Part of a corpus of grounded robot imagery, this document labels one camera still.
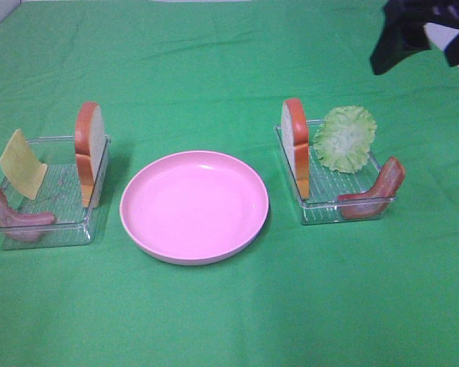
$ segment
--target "green cloth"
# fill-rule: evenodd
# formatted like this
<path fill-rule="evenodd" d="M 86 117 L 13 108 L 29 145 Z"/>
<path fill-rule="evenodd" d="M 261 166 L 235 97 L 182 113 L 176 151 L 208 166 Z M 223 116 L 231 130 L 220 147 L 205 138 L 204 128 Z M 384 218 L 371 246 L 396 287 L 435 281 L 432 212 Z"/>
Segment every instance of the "green cloth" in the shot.
<path fill-rule="evenodd" d="M 459 366 L 459 69 L 430 50 L 374 76 L 382 5 L 24 2 L 6 18 L 0 154 L 16 128 L 72 135 L 87 100 L 112 147 L 94 242 L 0 249 L 0 366 Z M 375 156 L 407 170 L 383 219 L 299 224 L 273 131 L 292 96 L 310 119 L 374 115 Z M 145 254 L 119 218 L 136 172 L 192 149 L 250 164 L 271 205 L 249 247 L 201 267 Z"/>

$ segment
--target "toy bacon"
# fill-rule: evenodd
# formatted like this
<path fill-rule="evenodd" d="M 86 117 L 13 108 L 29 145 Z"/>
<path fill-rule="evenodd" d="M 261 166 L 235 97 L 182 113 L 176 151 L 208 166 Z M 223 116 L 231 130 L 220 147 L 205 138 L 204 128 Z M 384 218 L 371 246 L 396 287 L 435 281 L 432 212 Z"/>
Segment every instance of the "toy bacon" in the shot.
<path fill-rule="evenodd" d="M 54 222 L 55 217 L 51 212 L 19 213 L 8 206 L 7 197 L 0 188 L 0 227 L 15 226 L 42 226 Z M 24 242 L 34 242 L 39 239 L 42 231 L 6 232 L 11 239 Z"/>
<path fill-rule="evenodd" d="M 395 157 L 390 157 L 382 166 L 374 185 L 364 193 L 347 193 L 337 196 L 337 201 L 372 199 L 395 196 L 405 179 L 405 168 Z M 369 218 L 380 214 L 389 203 L 351 204 L 340 206 L 345 219 Z"/>

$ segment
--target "toy lettuce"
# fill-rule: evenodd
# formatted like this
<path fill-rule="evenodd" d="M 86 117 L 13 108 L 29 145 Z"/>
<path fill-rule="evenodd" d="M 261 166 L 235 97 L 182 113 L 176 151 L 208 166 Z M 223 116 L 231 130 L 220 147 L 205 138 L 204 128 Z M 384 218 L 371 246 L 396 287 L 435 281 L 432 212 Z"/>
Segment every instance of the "toy lettuce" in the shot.
<path fill-rule="evenodd" d="M 375 134 L 376 121 L 365 108 L 336 107 L 313 137 L 313 148 L 325 167 L 354 174 L 367 163 Z"/>

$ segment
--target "yellow cheese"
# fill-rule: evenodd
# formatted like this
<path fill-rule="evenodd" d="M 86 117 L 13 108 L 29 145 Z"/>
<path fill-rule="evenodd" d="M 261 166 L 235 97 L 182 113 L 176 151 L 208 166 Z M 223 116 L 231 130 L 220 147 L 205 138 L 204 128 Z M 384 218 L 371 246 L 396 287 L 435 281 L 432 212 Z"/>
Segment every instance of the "yellow cheese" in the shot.
<path fill-rule="evenodd" d="M 15 130 L 0 157 L 0 167 L 11 185 L 22 195 L 34 200 L 46 174 L 41 163 L 25 141 L 21 129 Z"/>

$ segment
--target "toy bread slice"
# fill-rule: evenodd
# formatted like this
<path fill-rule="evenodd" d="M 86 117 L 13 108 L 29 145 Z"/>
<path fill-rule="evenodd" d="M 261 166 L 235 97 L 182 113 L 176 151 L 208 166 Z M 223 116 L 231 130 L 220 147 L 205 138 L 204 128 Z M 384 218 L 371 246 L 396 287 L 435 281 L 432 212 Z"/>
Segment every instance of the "toy bread slice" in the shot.
<path fill-rule="evenodd" d="M 82 203 L 87 207 L 93 192 L 93 185 L 99 171 L 100 161 L 106 145 L 106 133 L 100 105 L 85 102 L 76 118 L 75 125 L 75 158 Z"/>
<path fill-rule="evenodd" d="M 309 131 L 303 105 L 298 98 L 286 99 L 282 106 L 282 144 L 296 179 L 301 198 L 309 197 Z"/>

